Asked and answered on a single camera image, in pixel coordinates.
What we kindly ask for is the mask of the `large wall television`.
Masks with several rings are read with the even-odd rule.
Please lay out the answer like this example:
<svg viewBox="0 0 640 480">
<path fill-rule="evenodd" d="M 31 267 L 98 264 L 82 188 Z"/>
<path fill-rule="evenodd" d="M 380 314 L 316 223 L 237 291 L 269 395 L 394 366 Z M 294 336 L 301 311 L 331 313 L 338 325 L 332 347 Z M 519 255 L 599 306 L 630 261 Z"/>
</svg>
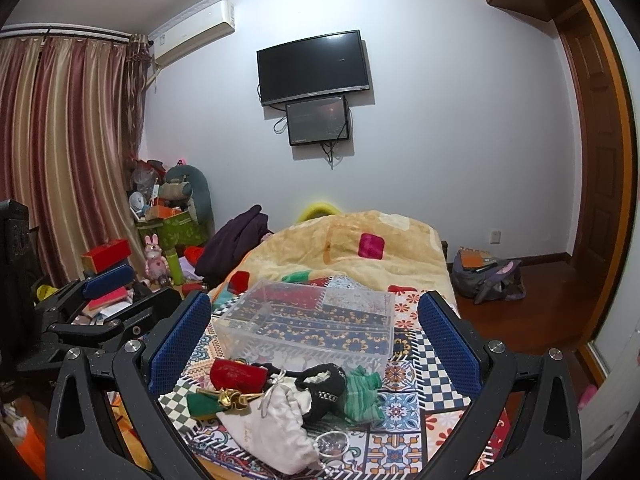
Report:
<svg viewBox="0 0 640 480">
<path fill-rule="evenodd" d="M 256 52 L 262 105 L 370 89 L 359 30 L 334 32 Z"/>
</svg>

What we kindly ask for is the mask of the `green cylinder bottle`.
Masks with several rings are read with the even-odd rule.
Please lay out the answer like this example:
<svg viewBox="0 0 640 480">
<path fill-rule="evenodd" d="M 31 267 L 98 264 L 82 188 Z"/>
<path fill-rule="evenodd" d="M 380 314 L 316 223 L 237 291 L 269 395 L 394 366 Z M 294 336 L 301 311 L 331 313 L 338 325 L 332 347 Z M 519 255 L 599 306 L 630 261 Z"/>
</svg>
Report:
<svg viewBox="0 0 640 480">
<path fill-rule="evenodd" d="M 172 282 L 177 286 L 182 285 L 184 282 L 184 277 L 183 277 L 179 257 L 175 248 L 170 248 L 166 250 L 165 258 L 167 260 L 168 269 L 170 272 Z"/>
</svg>

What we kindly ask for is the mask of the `grey dinosaur plush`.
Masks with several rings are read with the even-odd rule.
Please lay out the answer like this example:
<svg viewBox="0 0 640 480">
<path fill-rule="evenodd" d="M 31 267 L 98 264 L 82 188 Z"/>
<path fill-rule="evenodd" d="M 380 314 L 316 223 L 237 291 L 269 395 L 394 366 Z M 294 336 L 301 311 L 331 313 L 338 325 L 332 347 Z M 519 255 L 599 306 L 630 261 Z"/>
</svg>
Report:
<svg viewBox="0 0 640 480">
<path fill-rule="evenodd" d="M 158 197 L 171 206 L 186 206 L 191 219 L 213 234 L 215 221 L 206 177 L 194 166 L 171 167 L 165 174 Z"/>
</svg>

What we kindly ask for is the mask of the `grey backpack on floor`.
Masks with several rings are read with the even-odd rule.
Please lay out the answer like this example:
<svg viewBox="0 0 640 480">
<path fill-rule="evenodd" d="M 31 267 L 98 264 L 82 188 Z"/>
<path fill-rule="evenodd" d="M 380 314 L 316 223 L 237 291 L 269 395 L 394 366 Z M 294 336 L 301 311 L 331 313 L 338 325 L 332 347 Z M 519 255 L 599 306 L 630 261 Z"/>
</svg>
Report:
<svg viewBox="0 0 640 480">
<path fill-rule="evenodd" d="M 489 252 L 460 248 L 454 256 L 450 280 L 454 290 L 474 304 L 526 297 L 520 259 L 498 259 Z"/>
</svg>

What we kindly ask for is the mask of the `green checked cloth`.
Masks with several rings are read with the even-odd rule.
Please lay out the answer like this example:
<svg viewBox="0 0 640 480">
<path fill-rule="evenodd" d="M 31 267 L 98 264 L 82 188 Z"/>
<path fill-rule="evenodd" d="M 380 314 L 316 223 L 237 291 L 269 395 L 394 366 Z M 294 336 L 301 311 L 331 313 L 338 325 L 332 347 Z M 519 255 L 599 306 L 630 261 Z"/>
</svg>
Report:
<svg viewBox="0 0 640 480">
<path fill-rule="evenodd" d="M 378 390 L 382 379 L 378 372 L 369 373 L 358 366 L 346 376 L 346 387 L 338 401 L 341 414 L 352 425 L 377 424 L 384 419 Z"/>
</svg>

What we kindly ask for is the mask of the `green felt pouch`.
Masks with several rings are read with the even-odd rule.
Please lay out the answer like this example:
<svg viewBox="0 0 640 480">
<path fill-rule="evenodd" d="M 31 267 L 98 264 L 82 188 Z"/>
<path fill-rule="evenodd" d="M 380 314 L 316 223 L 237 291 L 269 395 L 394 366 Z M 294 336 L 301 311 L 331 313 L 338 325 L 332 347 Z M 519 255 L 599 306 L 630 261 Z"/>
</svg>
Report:
<svg viewBox="0 0 640 480">
<path fill-rule="evenodd" d="M 202 392 L 190 392 L 186 395 L 186 407 L 189 414 L 196 420 L 211 420 L 224 408 L 216 396 Z"/>
</svg>

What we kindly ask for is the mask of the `red gift box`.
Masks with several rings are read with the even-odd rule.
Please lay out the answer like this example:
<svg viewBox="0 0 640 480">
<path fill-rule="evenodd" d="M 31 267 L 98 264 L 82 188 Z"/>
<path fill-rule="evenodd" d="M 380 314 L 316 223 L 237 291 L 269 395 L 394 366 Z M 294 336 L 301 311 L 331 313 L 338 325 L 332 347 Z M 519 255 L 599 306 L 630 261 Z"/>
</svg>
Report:
<svg viewBox="0 0 640 480">
<path fill-rule="evenodd" d="M 128 240 L 119 238 L 93 247 L 85 252 L 80 260 L 86 272 L 99 274 L 127 260 L 130 255 L 131 249 Z"/>
</svg>

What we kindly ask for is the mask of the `white air conditioner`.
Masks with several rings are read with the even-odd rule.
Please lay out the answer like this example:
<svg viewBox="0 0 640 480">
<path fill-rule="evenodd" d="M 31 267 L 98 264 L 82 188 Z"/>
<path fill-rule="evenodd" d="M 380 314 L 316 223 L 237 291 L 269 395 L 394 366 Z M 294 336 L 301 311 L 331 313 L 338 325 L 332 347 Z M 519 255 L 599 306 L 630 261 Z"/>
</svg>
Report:
<svg viewBox="0 0 640 480">
<path fill-rule="evenodd" d="M 154 61 L 159 66 L 167 66 L 234 31 L 234 7 L 227 0 L 219 1 L 155 38 Z"/>
</svg>

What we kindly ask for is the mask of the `striped red curtain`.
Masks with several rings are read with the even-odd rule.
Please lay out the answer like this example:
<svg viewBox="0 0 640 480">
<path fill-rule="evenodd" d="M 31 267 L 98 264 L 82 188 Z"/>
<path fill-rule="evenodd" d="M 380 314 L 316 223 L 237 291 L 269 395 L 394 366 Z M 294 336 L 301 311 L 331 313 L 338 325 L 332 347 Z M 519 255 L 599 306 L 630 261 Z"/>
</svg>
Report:
<svg viewBox="0 0 640 480">
<path fill-rule="evenodd" d="M 143 35 L 2 40 L 1 196 L 28 207 L 54 284 L 79 278 L 82 255 L 110 240 L 128 240 L 143 270 L 127 192 L 150 63 Z"/>
</svg>

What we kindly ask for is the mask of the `pink bunny toy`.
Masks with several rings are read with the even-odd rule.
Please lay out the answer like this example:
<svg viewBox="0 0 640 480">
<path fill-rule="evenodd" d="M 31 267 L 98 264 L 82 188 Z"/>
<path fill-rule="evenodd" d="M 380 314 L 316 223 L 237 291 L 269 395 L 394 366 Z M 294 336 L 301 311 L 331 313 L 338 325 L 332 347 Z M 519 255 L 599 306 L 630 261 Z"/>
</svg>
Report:
<svg viewBox="0 0 640 480">
<path fill-rule="evenodd" d="M 144 237 L 145 275 L 160 287 L 169 284 L 169 269 L 156 234 Z"/>
</svg>

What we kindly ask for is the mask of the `black knitted pouch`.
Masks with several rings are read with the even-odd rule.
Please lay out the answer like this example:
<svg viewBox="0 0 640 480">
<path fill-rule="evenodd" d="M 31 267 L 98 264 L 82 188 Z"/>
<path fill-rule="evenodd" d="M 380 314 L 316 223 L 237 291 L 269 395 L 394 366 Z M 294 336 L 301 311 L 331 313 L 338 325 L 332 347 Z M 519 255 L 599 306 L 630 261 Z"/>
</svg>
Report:
<svg viewBox="0 0 640 480">
<path fill-rule="evenodd" d="M 320 364 L 297 373 L 295 399 L 305 424 L 313 424 L 336 409 L 346 391 L 346 374 L 335 364 Z"/>
</svg>

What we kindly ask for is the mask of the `white satin drawstring pouch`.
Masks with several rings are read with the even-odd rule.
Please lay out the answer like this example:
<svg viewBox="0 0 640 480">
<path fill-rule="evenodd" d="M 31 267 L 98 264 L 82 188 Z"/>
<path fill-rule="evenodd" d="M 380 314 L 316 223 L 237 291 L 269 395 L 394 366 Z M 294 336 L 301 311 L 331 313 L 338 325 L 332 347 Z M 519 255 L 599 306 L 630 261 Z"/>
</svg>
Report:
<svg viewBox="0 0 640 480">
<path fill-rule="evenodd" d="M 317 445 L 304 428 L 303 412 L 310 407 L 310 394 L 284 376 L 244 410 L 219 412 L 217 418 L 243 451 L 290 476 L 319 461 Z"/>
</svg>

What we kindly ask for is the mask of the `silver sequin pouch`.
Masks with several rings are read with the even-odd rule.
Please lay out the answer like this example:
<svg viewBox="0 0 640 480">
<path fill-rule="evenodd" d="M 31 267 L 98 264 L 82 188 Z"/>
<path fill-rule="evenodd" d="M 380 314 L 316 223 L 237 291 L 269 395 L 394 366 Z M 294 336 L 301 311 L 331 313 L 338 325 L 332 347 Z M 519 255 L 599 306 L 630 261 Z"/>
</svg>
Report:
<svg viewBox="0 0 640 480">
<path fill-rule="evenodd" d="M 344 431 L 332 430 L 319 434 L 314 441 L 322 460 L 341 460 L 349 449 L 349 436 Z"/>
</svg>

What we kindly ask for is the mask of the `green cardboard box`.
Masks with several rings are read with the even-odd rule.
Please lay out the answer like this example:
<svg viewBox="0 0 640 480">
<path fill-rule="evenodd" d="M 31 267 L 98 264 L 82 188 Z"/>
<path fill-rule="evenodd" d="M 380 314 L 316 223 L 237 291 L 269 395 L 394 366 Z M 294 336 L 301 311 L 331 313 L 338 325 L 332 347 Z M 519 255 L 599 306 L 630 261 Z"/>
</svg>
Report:
<svg viewBox="0 0 640 480">
<path fill-rule="evenodd" d="M 163 250 L 171 250 L 176 245 L 200 246 L 209 238 L 206 224 L 194 222 L 186 211 L 166 219 L 138 222 L 136 228 L 142 245 L 147 235 L 156 234 Z"/>
</svg>

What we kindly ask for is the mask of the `patterned patchwork tablecloth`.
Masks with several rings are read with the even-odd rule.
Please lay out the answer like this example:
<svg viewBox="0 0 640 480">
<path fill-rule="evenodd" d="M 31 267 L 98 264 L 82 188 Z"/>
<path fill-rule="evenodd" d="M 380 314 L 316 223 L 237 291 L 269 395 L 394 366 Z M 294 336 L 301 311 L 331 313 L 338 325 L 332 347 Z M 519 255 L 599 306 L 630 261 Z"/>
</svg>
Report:
<svg viewBox="0 0 640 480">
<path fill-rule="evenodd" d="M 236 444 L 218 420 L 190 415 L 188 397 L 209 383 L 207 373 L 221 346 L 206 328 L 184 374 L 160 405 L 186 444 L 218 476 L 277 479 L 275 471 Z M 363 367 L 347 373 L 337 409 L 308 428 L 323 439 L 346 434 L 344 454 L 332 465 L 341 479 L 405 479 L 430 460 L 461 419 L 469 399 L 460 396 L 439 358 L 416 330 L 416 322 L 400 322 L 394 351 L 382 373 Z"/>
</svg>

